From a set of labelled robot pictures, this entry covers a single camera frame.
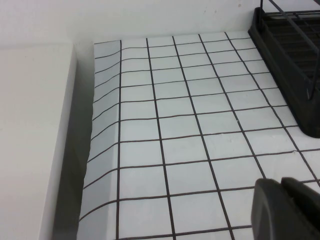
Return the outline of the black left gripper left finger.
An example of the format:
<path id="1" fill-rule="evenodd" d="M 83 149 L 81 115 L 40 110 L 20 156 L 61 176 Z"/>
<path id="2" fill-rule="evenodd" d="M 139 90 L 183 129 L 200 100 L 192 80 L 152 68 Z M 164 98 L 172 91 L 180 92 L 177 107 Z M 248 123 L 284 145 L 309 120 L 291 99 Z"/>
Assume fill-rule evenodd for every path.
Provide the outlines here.
<path id="1" fill-rule="evenodd" d="M 288 240 L 293 236 L 289 197 L 275 180 L 258 179 L 254 186 L 251 225 L 255 240 Z"/>

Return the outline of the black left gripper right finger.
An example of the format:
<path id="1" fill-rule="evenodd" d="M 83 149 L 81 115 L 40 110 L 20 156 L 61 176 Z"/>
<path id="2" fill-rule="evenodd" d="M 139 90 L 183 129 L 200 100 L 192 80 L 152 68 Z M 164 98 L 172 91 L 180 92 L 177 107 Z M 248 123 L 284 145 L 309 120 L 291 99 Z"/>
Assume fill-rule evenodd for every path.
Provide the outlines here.
<path id="1" fill-rule="evenodd" d="M 300 220 L 310 236 L 308 240 L 320 239 L 320 194 L 292 177 L 283 177 L 281 186 L 297 209 Z"/>

